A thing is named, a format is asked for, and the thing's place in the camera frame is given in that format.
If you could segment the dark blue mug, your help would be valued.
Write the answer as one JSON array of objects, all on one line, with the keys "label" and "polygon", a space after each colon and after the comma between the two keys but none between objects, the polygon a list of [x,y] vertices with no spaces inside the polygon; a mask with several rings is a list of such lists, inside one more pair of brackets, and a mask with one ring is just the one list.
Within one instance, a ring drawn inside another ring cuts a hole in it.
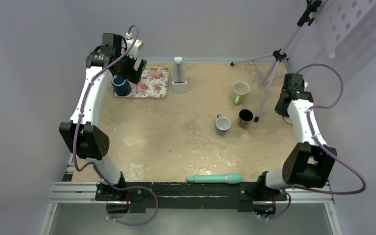
[{"label": "dark blue mug", "polygon": [[127,79],[120,76],[116,76],[112,79],[112,86],[113,94],[116,96],[128,96],[132,91],[130,82]]}]

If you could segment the brown mug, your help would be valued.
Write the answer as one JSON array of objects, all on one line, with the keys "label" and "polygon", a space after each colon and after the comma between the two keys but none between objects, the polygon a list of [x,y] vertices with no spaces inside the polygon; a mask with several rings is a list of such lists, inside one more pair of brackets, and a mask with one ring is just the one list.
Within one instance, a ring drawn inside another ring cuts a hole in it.
[{"label": "brown mug", "polygon": [[250,121],[254,118],[253,113],[248,109],[242,109],[238,114],[237,124],[240,128],[247,129]]}]

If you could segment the green mug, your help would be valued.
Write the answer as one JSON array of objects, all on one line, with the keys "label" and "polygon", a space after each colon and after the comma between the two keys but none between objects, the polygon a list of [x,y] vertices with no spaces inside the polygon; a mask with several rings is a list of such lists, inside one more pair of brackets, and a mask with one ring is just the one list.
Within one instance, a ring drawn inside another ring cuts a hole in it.
[{"label": "green mug", "polygon": [[246,82],[243,82],[243,81],[235,82],[232,85],[230,99],[235,105],[241,104],[245,100],[249,91],[250,91],[250,87]]}]

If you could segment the grey mug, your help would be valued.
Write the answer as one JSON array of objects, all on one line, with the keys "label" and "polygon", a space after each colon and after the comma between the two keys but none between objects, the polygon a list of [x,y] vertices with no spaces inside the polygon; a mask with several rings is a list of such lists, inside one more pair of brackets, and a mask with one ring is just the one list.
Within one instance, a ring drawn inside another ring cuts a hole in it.
[{"label": "grey mug", "polygon": [[231,127],[231,121],[227,117],[223,117],[221,114],[217,115],[215,121],[216,133],[219,136],[225,135]]}]

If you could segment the teal cylindrical tool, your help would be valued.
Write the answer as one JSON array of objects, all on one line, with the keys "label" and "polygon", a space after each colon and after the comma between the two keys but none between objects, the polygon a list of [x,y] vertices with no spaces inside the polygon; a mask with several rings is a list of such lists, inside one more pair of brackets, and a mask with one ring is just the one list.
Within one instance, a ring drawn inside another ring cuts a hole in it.
[{"label": "teal cylindrical tool", "polygon": [[242,176],[239,173],[195,175],[187,176],[186,181],[197,184],[240,184],[242,182]]}]

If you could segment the perforated music stand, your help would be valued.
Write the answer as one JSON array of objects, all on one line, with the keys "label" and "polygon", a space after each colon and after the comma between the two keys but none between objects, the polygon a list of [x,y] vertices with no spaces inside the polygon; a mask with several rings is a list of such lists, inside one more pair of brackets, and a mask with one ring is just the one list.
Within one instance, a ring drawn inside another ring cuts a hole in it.
[{"label": "perforated music stand", "polygon": [[259,8],[258,23],[269,28],[273,48],[286,43],[283,61],[289,72],[327,63],[346,86],[335,116],[376,120],[376,0],[325,0],[312,26],[298,27],[306,9],[302,0],[273,0]]}]

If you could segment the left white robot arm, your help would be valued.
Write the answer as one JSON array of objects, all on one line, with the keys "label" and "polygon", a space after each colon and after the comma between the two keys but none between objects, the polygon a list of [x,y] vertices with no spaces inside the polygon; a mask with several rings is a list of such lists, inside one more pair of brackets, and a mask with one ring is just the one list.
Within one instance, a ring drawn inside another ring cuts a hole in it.
[{"label": "left white robot arm", "polygon": [[143,42],[128,31],[125,36],[103,33],[102,43],[85,60],[86,76],[78,104],[69,121],[61,122],[59,132],[72,154],[76,171],[92,166],[114,200],[126,195],[122,171],[108,155],[110,140],[99,127],[101,106],[106,89],[114,78],[137,84],[147,63],[134,68]]}]

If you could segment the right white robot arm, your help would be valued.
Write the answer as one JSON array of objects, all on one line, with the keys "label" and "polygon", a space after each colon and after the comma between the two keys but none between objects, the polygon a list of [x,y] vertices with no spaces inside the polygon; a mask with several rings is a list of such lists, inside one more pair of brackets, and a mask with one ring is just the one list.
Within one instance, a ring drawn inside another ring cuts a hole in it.
[{"label": "right white robot arm", "polygon": [[313,97],[305,91],[303,76],[286,74],[275,113],[291,118],[297,143],[280,170],[266,171],[258,177],[255,192],[259,198],[267,199],[274,191],[286,186],[325,186],[335,163],[326,151],[333,154],[337,152],[335,148],[328,147],[316,121],[308,122],[307,118],[314,116],[309,110],[312,106]]}]

